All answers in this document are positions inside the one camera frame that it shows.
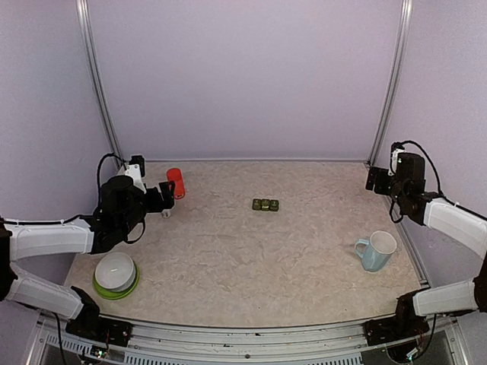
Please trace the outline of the orange pill bottle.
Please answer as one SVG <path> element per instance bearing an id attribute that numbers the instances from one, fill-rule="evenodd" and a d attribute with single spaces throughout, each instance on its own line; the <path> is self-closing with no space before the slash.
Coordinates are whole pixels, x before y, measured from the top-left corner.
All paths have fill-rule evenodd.
<path id="1" fill-rule="evenodd" d="M 186 189 L 184 186 L 182 171 L 176 167 L 170 168 L 167 171 L 167 180 L 174 182 L 174 184 L 175 184 L 174 198 L 176 200 L 180 200 L 180 199 L 184 198 L 186 195 Z"/>

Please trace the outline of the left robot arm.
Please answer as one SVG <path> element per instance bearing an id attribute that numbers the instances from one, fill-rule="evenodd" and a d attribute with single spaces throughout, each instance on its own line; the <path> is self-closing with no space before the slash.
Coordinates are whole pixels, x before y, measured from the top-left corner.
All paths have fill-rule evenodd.
<path id="1" fill-rule="evenodd" d="M 96 255 L 120 243 L 133 244 L 132 231 L 145 217 L 174 206 L 176 184 L 147 189 L 130 176 L 114 176 L 100 187 L 91 215 L 65 221 L 1 221 L 1 299 L 50 311 L 75 321 L 90 338 L 107 330 L 99 306 L 82 289 L 54 284 L 15 266 L 20 259 L 64 253 Z"/>

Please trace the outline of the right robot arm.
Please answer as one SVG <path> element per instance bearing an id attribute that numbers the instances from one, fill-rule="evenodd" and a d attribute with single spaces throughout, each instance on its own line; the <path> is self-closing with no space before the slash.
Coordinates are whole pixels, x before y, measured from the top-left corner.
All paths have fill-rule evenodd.
<path id="1" fill-rule="evenodd" d="M 365 188 L 391 199 L 399 215 L 436 230 L 486 259 L 486 219 L 450 202 L 440 191 L 425 190 L 425 159 L 396 149 L 389 168 L 372 167 Z M 406 337 L 419 324 L 419 316 L 440 313 L 486 311 L 486 263 L 476 277 L 403 296 L 412 308 L 404 308 L 389 321 L 390 332 Z"/>

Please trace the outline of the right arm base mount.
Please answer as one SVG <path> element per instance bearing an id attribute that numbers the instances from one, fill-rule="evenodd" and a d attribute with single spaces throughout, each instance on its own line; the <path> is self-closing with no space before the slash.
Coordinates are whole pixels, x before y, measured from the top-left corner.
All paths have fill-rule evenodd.
<path id="1" fill-rule="evenodd" d="M 365 322 L 362 327 L 368 346 L 411 338 L 430 330 L 426 318 L 415 313 L 396 313 L 382 319 L 372 319 Z"/>

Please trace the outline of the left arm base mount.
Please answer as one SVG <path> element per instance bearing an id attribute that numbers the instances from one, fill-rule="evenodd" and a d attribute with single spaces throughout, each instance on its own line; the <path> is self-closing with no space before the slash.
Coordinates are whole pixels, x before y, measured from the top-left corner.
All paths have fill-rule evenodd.
<path id="1" fill-rule="evenodd" d="M 109 319 L 96 313 L 80 313 L 70 319 L 65 327 L 67 333 L 107 345 L 126 347 L 132 334 L 130 322 Z"/>

